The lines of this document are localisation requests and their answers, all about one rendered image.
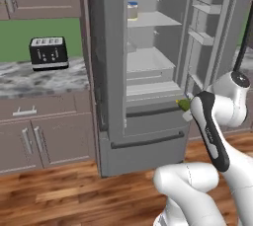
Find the green cucumber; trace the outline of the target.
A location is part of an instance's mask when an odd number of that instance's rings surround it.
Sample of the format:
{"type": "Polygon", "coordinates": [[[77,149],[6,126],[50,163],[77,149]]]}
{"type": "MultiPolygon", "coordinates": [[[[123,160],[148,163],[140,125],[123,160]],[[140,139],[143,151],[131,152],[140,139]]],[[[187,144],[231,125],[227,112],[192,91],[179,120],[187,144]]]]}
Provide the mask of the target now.
{"type": "Polygon", "coordinates": [[[176,103],[185,112],[190,108],[190,100],[189,99],[177,100],[176,103]]]}

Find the small grey fridge drawer front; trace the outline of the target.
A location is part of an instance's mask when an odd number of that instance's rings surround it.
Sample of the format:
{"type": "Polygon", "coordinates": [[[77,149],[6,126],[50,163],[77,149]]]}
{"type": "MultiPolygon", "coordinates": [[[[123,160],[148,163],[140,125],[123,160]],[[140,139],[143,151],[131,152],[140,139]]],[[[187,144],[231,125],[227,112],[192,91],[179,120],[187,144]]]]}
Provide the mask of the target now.
{"type": "MultiPolygon", "coordinates": [[[[171,103],[165,106],[157,105],[153,110],[178,107],[171,103]]],[[[140,110],[138,112],[153,111],[152,109],[140,110]]],[[[188,123],[183,119],[183,111],[146,115],[126,118],[126,135],[138,135],[150,132],[170,130],[186,126],[188,123]]]]}

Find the large grey fridge drawer front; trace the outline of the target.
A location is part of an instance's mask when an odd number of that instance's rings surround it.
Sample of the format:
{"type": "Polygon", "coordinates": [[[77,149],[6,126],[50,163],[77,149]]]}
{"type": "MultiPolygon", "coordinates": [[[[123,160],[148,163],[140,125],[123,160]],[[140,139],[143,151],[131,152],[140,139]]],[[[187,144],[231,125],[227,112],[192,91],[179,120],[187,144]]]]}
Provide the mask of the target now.
{"type": "Polygon", "coordinates": [[[177,134],[183,130],[185,136],[156,144],[112,149],[107,138],[100,139],[100,175],[118,176],[138,171],[156,169],[160,166],[178,164],[184,161],[189,126],[125,137],[118,144],[151,140],[177,134]]]}

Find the grey fridge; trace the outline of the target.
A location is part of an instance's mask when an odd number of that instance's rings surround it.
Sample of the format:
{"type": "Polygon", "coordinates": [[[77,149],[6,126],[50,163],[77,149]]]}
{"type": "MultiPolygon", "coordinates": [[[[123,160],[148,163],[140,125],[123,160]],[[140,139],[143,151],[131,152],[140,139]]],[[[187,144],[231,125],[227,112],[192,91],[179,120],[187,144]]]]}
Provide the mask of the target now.
{"type": "MultiPolygon", "coordinates": [[[[193,0],[125,0],[125,54],[122,133],[100,130],[98,108],[98,145],[100,139],[120,142],[126,135],[127,113],[154,109],[188,98],[185,93],[189,61],[188,28],[192,22],[193,0]],[[136,20],[127,18],[127,2],[138,4],[136,20]]],[[[211,75],[215,79],[231,71],[250,0],[232,0],[221,38],[221,48],[211,75]]]]}

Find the open grey fridge door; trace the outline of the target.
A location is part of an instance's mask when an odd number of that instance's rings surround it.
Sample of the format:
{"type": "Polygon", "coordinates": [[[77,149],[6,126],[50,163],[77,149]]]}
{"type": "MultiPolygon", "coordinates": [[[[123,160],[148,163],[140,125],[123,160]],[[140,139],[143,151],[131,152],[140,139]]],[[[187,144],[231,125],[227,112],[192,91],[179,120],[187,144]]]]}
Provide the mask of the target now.
{"type": "Polygon", "coordinates": [[[211,83],[232,0],[193,0],[186,57],[189,61],[185,93],[193,98],[211,83]]]}

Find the jar with blue lid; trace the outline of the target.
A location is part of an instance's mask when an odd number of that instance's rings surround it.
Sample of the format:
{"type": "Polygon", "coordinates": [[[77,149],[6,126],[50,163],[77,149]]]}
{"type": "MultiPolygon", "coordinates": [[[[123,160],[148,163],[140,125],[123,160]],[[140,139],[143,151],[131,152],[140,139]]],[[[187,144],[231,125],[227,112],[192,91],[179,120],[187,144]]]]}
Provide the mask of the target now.
{"type": "Polygon", "coordinates": [[[138,4],[135,1],[127,2],[127,18],[129,20],[136,20],[138,12],[138,4]]]}

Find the brown base cupboard door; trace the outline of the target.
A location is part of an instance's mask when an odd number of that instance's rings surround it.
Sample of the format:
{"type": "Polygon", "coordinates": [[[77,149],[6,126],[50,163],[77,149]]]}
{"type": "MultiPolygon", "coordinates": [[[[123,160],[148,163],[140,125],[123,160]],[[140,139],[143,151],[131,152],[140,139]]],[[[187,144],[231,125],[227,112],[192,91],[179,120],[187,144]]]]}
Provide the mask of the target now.
{"type": "Polygon", "coordinates": [[[26,172],[42,168],[42,159],[29,121],[0,124],[0,175],[26,172]],[[33,142],[30,154],[22,130],[29,130],[33,142]]]}
{"type": "Polygon", "coordinates": [[[49,117],[32,121],[41,128],[43,165],[54,167],[95,158],[92,116],[89,113],[49,117]]]}

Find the brown drawer front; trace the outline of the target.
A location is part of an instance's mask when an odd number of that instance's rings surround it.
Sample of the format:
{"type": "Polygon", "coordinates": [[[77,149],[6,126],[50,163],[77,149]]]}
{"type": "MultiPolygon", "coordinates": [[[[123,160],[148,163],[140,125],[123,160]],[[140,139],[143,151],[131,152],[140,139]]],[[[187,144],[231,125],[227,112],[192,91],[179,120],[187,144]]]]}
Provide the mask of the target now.
{"type": "Polygon", "coordinates": [[[75,102],[71,94],[0,100],[0,121],[75,111],[75,102]],[[16,112],[18,108],[21,108],[22,111],[28,111],[33,106],[36,107],[37,114],[12,116],[12,113],[16,112]]]}

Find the black toaster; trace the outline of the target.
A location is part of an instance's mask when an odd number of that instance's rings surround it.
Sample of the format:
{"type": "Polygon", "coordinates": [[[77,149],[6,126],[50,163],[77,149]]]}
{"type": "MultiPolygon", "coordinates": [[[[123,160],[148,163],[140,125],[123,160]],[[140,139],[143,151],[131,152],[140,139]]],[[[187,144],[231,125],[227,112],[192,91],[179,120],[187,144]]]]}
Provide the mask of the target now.
{"type": "Polygon", "coordinates": [[[29,51],[32,67],[35,71],[69,67],[64,37],[32,38],[29,51]]]}

